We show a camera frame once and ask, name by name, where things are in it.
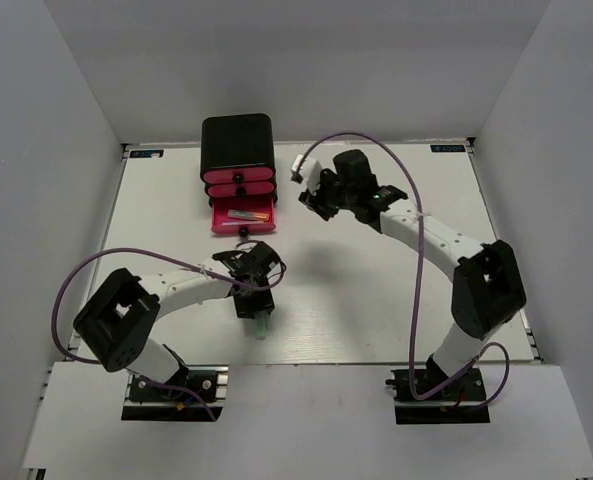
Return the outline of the green highlighter pen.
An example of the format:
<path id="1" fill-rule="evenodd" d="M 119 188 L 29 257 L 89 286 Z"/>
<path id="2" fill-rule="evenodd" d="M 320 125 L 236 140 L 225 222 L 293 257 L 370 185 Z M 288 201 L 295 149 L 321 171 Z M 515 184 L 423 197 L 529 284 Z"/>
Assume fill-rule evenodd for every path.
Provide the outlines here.
<path id="1" fill-rule="evenodd" d="M 266 313 L 259 313 L 255 315 L 255 319 L 257 322 L 257 331 L 256 331 L 256 340 L 264 340 L 267 336 L 264 336 L 264 314 Z"/>

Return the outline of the pink drawer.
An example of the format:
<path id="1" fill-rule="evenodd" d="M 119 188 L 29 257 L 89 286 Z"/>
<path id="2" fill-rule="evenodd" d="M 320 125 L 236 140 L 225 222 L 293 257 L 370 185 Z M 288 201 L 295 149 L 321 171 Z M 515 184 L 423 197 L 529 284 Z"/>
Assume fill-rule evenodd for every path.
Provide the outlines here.
<path id="1" fill-rule="evenodd" d="M 242 184 L 227 183 L 215 184 L 206 187 L 210 198 L 246 197 L 256 195 L 269 195 L 276 189 L 272 181 L 244 182 Z"/>
<path id="2" fill-rule="evenodd" d="M 265 166 L 245 166 L 237 168 L 213 169 L 202 174 L 201 179 L 208 185 L 242 184 L 270 180 L 275 174 Z"/>
<path id="3" fill-rule="evenodd" d="M 267 222 L 244 221 L 229 218 L 229 210 L 264 212 L 270 215 Z M 217 198 L 212 201 L 212 227 L 217 235 L 264 234 L 276 228 L 274 201 L 271 195 L 249 196 L 244 198 Z"/>

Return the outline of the orange capped clear highlighter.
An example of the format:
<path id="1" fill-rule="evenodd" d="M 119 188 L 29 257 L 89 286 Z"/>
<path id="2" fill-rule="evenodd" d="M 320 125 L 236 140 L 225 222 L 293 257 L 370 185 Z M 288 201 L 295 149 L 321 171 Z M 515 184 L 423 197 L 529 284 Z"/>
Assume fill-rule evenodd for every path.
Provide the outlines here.
<path id="1" fill-rule="evenodd" d="M 267 222 L 270 220 L 270 215 L 264 212 L 229 210 L 227 216 L 235 220 L 244 221 Z"/>

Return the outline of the pink top drawer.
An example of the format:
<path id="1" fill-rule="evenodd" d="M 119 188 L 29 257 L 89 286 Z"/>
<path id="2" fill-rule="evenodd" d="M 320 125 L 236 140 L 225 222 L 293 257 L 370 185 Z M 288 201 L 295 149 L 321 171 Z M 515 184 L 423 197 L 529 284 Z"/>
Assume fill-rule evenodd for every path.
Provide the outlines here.
<path id="1" fill-rule="evenodd" d="M 245 166 L 237 168 L 213 169 L 202 174 L 201 179 L 208 185 L 242 184 L 270 180 L 275 174 L 265 166 Z"/>

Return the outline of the pink bottom drawer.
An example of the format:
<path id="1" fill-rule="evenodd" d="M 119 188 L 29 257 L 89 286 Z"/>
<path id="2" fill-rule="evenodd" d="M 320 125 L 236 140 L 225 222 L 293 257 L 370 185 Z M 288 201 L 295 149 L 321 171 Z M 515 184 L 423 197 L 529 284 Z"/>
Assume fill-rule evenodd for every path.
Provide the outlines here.
<path id="1" fill-rule="evenodd" d="M 270 215 L 267 222 L 244 221 L 229 218 L 229 210 L 264 212 Z M 264 234 L 276 228 L 274 201 L 271 195 L 249 196 L 244 198 L 217 198 L 212 201 L 212 227 L 217 235 Z"/>

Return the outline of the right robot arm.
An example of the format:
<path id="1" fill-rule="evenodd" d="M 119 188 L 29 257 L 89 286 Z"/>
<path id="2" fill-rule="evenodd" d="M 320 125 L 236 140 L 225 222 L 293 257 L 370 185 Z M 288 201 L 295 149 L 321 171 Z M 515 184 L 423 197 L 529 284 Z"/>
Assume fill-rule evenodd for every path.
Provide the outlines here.
<path id="1" fill-rule="evenodd" d="M 304 185 L 299 200 L 323 220 L 341 210 L 362 224 L 414 249 L 452 283 L 453 324 L 426 364 L 425 390 L 448 399 L 464 385 L 461 371 L 471 368 L 485 344 L 526 304 L 526 293 L 512 247 L 484 243 L 421 212 L 408 195 L 379 184 L 366 155 L 342 152 L 328 169 L 299 155 L 292 180 Z"/>

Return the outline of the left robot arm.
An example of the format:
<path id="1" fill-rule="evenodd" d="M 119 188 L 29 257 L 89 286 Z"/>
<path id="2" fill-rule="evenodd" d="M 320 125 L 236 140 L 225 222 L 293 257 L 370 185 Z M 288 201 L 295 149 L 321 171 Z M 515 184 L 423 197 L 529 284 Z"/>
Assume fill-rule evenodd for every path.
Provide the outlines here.
<path id="1" fill-rule="evenodd" d="M 75 332 L 109 372 L 138 375 L 164 398 L 175 399 L 187 387 L 187 367 L 171 349 L 150 338 L 163 317 L 206 301 L 232 298 L 240 318 L 270 314 L 269 281 L 274 270 L 286 273 L 279 255 L 264 242 L 247 251 L 213 254 L 198 265 L 138 249 L 178 268 L 138 276 L 126 268 L 109 274 L 73 321 Z"/>

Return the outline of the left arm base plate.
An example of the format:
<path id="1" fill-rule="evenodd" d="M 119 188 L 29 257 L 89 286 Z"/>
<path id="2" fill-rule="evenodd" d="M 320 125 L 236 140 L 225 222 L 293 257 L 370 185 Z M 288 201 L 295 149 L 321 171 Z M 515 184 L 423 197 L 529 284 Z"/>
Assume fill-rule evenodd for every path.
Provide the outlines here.
<path id="1" fill-rule="evenodd" d="M 229 369 L 193 367 L 184 388 L 192 390 L 209 407 L 206 409 L 187 392 L 153 387 L 137 375 L 131 375 L 122 407 L 123 421 L 171 423 L 210 423 L 217 421 L 225 406 Z"/>

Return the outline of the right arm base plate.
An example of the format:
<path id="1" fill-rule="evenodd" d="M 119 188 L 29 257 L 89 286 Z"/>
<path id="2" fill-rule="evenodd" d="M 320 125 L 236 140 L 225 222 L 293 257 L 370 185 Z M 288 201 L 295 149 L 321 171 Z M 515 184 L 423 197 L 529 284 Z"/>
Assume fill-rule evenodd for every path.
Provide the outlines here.
<path id="1" fill-rule="evenodd" d="M 479 407 L 487 399 L 483 377 L 473 368 L 461 379 L 427 400 L 417 400 L 409 386 L 409 371 L 397 369 L 385 381 L 393 395 L 397 425 L 462 425 L 488 424 L 487 406 Z"/>

